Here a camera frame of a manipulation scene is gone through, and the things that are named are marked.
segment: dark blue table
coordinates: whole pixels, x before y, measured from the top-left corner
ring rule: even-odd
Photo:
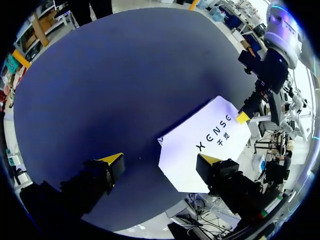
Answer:
[[[58,188],[83,161],[123,152],[125,174],[83,219],[117,231],[164,212],[186,194],[158,168],[157,137],[217,95],[240,108],[255,77],[238,56],[205,16],[181,9],[121,12],[72,31],[16,90],[29,175]]]

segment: cable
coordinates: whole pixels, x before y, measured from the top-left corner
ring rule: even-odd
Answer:
[[[199,227],[199,229],[203,232],[203,231],[205,231],[205,232],[207,232],[207,233],[210,233],[215,239],[218,239],[217,238],[217,236],[216,235],[214,235],[213,233],[218,233],[218,234],[220,234],[221,232],[219,232],[219,231],[209,231],[209,230],[207,230],[207,229],[205,229],[205,228],[203,228],[203,227]]]
[[[190,227],[190,228],[188,229],[188,231],[186,231],[186,234],[187,234],[188,236],[190,236],[190,235],[189,235],[189,231],[192,230],[192,229],[194,229],[194,228],[196,228],[196,226]]]
[[[217,228],[217,229],[225,230],[225,231],[231,232],[229,229],[227,229],[227,228],[225,228],[225,227],[220,226],[220,224],[219,224],[219,217],[217,217],[217,218],[216,218],[216,219],[218,220],[218,225],[214,224],[213,222],[209,222],[209,221],[207,221],[207,220],[203,219],[203,217],[202,217],[201,215],[200,215],[200,218],[201,218],[203,221],[205,221],[206,223],[208,223],[208,224],[204,224],[204,225],[210,225],[210,226],[213,226],[213,227],[215,227],[215,228]]]

